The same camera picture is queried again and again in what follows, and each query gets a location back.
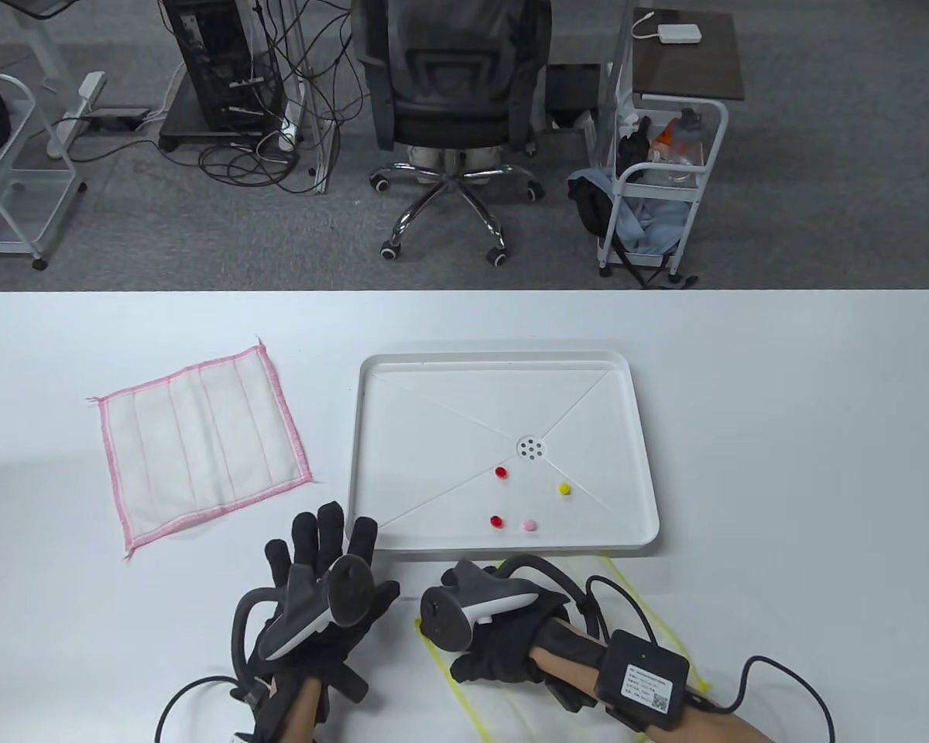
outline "hand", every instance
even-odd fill
[[[453,580],[449,573],[444,574],[444,584]],[[494,615],[488,624],[476,624],[467,653],[451,664],[451,676],[459,683],[543,682],[546,675],[529,658],[530,649],[544,622],[552,617],[567,620],[567,601],[566,595],[542,588],[532,604]]]
[[[358,518],[351,531],[348,554],[358,555],[372,565],[377,533],[379,525],[375,521],[363,516]],[[344,511],[336,502],[321,506],[316,516],[309,512],[300,513],[292,522],[291,558],[289,547],[281,539],[273,539],[266,544],[266,559],[269,560],[273,573],[273,583],[276,587],[286,584],[292,563],[312,567],[314,576],[319,580],[343,554],[343,540]],[[306,678],[319,679],[324,686],[336,687],[345,696],[356,697],[354,701],[360,701],[363,691],[358,693],[352,690],[355,688],[352,677],[362,686],[363,682],[345,665],[345,661],[351,650],[354,650],[365,634],[368,634],[375,620],[386,613],[398,595],[399,584],[394,580],[377,585],[375,600],[362,621],[347,628],[331,624],[322,632],[302,641],[299,646],[276,661],[259,658],[257,651],[252,650],[246,663],[249,676],[260,679],[265,684],[270,684],[274,677],[278,686],[281,686],[288,676],[289,686],[295,689],[301,687],[302,680]],[[276,609],[276,616],[279,613],[281,608]],[[266,623],[266,629],[273,619]],[[322,710],[321,716],[326,717],[326,709]]]

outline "office chair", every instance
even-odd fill
[[[352,0],[355,55],[365,68],[375,137],[391,151],[395,142],[440,149],[442,170],[390,163],[369,177],[386,191],[388,176],[421,176],[433,185],[396,220],[379,254],[399,258],[403,234],[444,191],[456,190],[495,238],[485,258],[506,259],[502,226],[470,183],[497,176],[525,176],[530,201],[543,188],[524,167],[462,171],[465,149],[527,149],[536,76],[550,52],[550,0]]]

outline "desk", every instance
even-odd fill
[[[647,13],[646,8],[637,8],[633,20]],[[659,39],[634,39],[635,93],[720,101],[742,101],[746,97],[733,15],[662,9],[653,13],[653,18],[637,27],[638,36],[656,33],[662,22],[693,22],[702,32],[702,41],[667,45]]]
[[[317,483],[122,562],[84,399],[255,336]],[[765,653],[821,691],[841,743],[929,741],[929,291],[581,291],[0,294],[0,743],[143,743],[182,683],[228,671],[235,602],[267,581],[264,542],[345,497],[363,358],[554,339],[630,362],[662,533],[621,566],[720,700]],[[411,597],[440,572],[398,570]],[[398,602],[355,652],[372,694],[351,714],[338,704],[344,729],[327,738],[478,740],[410,630],[415,609]],[[824,739],[780,676],[755,671],[748,698],[775,739]],[[585,733],[604,715],[543,704],[557,727],[541,740],[605,737]],[[177,712],[170,741],[249,724],[226,690]]]

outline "white cloth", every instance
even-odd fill
[[[128,557],[313,480],[264,344],[95,401]]]

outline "gray carpet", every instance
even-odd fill
[[[706,288],[929,287],[929,0],[715,7],[735,14],[748,101],[733,107],[683,270]],[[316,11],[310,28],[329,17]],[[614,34],[617,18],[611,0],[554,0],[556,25]],[[102,104],[155,104],[178,64],[153,0],[83,0],[50,29],[75,70],[107,70]],[[0,63],[39,84],[26,54],[0,8]],[[91,135],[73,152],[119,142]],[[526,203],[520,183],[485,189],[514,251],[500,269],[483,261],[489,236],[454,195],[410,228],[399,262],[381,262],[377,248],[419,192],[369,188],[366,173],[387,158],[368,110],[345,126],[330,191],[319,197],[227,187],[136,146],[82,166],[90,189],[50,268],[0,259],[0,290],[632,285],[620,272],[598,277],[595,244],[566,198],[564,177],[584,162],[578,139],[550,138],[528,163],[548,189],[544,202]]]

